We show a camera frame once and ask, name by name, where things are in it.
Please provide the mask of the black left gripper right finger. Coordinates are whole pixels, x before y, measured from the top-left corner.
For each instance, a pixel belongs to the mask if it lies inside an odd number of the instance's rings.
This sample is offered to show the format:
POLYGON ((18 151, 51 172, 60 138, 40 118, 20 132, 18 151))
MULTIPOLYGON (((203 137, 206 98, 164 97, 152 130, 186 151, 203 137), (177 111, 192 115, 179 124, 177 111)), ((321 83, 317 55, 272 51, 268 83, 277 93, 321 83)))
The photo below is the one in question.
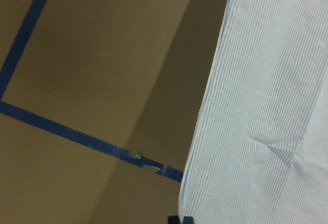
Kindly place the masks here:
POLYGON ((182 224, 194 224, 194 218, 192 216, 184 216, 182 224))

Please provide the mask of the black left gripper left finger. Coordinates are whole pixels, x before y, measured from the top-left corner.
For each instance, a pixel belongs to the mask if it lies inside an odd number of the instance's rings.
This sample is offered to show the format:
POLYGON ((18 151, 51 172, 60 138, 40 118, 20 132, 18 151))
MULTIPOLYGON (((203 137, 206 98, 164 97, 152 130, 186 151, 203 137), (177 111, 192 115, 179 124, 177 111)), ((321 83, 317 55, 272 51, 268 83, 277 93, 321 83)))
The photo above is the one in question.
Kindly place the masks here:
POLYGON ((179 216, 169 216, 168 217, 168 224, 179 224, 179 216))

